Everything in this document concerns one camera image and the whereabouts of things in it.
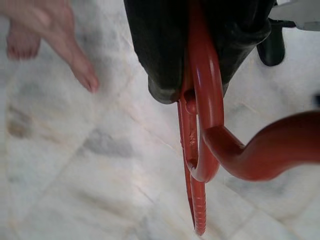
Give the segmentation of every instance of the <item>floor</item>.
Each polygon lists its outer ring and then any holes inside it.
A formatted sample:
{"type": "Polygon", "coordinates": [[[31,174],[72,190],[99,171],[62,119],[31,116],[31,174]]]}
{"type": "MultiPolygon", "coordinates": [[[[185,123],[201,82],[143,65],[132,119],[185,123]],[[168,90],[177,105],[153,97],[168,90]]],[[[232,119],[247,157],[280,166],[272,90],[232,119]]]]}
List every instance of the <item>floor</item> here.
{"type": "MultiPolygon", "coordinates": [[[[101,89],[89,94],[42,43],[10,62],[0,19],[2,240],[315,240],[320,166],[269,182],[220,168],[206,185],[207,230],[193,232],[177,106],[148,93],[123,2],[73,0],[76,36],[101,89]]],[[[244,143],[267,124],[315,109],[320,32],[284,30],[286,56],[264,66],[254,50],[224,99],[226,126],[244,143]]]]}

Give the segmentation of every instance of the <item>marble floor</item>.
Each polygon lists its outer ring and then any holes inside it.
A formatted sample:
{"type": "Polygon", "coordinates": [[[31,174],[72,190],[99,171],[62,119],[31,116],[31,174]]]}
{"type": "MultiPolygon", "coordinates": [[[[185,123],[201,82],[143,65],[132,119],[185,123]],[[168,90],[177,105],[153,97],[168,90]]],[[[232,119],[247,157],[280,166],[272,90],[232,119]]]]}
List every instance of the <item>marble floor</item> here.
{"type": "MultiPolygon", "coordinates": [[[[8,61],[0,19],[0,239],[319,239],[320,166],[262,183],[220,168],[206,185],[207,231],[196,236],[177,107],[148,93],[123,2],[71,2],[101,81],[94,95],[45,42],[37,59],[8,61]]],[[[226,125],[245,143],[279,118],[315,109],[320,32],[285,29],[284,37],[284,62],[266,67],[254,50],[225,96],[226,125]]]]}

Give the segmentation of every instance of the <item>black fabric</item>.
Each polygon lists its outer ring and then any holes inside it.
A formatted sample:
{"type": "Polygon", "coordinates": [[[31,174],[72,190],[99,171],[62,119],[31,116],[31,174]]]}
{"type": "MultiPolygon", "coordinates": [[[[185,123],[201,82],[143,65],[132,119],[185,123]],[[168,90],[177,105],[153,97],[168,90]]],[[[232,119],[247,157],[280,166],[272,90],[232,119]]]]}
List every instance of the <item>black fabric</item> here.
{"type": "MultiPolygon", "coordinates": [[[[124,0],[134,50],[152,96],[179,99],[188,29],[188,0],[124,0]]],[[[224,91],[252,49],[271,31],[274,0],[204,0],[203,9],[220,64],[224,91]]]]}

